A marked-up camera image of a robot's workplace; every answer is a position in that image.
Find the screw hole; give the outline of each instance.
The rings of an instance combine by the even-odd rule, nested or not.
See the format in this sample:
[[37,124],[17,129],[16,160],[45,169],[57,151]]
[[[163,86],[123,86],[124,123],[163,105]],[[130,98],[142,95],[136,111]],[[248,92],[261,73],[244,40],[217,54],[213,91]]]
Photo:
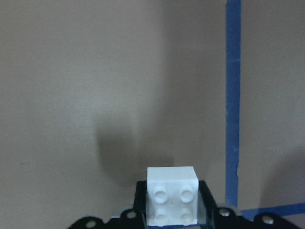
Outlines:
[[274,224],[273,218],[271,218],[270,216],[267,216],[267,215],[264,215],[264,216],[262,217],[262,221],[263,221],[265,224]]
[[135,218],[136,216],[137,216],[137,214],[134,211],[131,211],[131,212],[127,213],[127,218],[132,219],[132,218]]
[[94,228],[95,226],[96,226],[96,222],[93,220],[86,223],[86,228]]
[[229,212],[229,210],[227,210],[227,209],[225,209],[225,208],[221,208],[221,209],[219,210],[219,214],[220,214],[221,216],[223,216],[223,217],[227,217],[227,216],[230,215],[230,212]]

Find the horizontal blue tape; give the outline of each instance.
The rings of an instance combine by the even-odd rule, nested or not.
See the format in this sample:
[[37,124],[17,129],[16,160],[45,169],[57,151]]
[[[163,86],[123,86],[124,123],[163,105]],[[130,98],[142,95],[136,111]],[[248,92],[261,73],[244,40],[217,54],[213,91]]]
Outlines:
[[305,203],[282,205],[269,208],[257,208],[241,211],[243,216],[248,220],[253,220],[254,217],[261,213],[274,213],[279,216],[289,216],[296,214],[305,214]]

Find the blue tape line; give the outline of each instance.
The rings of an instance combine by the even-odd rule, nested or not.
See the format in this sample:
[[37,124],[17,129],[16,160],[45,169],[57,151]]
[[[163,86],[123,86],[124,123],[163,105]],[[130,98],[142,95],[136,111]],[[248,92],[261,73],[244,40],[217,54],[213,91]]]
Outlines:
[[283,206],[276,206],[270,208],[258,208],[241,211],[243,216],[248,220],[253,220],[257,214],[261,213],[275,213],[279,216],[289,216],[295,214],[305,214],[305,203],[290,204]]
[[241,1],[226,8],[226,203],[238,203]]

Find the white lego brick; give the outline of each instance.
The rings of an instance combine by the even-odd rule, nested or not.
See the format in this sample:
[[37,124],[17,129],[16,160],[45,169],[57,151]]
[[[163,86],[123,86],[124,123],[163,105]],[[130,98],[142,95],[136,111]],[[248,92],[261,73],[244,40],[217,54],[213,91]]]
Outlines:
[[197,224],[198,178],[192,166],[147,168],[148,226]]

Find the lego stud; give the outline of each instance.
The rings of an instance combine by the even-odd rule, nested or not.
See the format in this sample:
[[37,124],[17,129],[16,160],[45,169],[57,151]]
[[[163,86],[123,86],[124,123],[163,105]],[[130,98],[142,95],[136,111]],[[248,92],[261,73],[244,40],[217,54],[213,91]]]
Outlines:
[[163,186],[157,186],[153,190],[154,201],[158,204],[163,204],[168,199],[168,194],[166,189]]
[[189,185],[184,185],[179,189],[179,198],[183,203],[190,203],[194,199],[194,192]]
[[164,225],[167,225],[169,222],[169,219],[163,210],[157,210],[154,216],[154,222],[157,226],[162,227]]
[[180,222],[182,225],[187,226],[190,225],[193,221],[193,215],[189,209],[183,208],[180,216]]

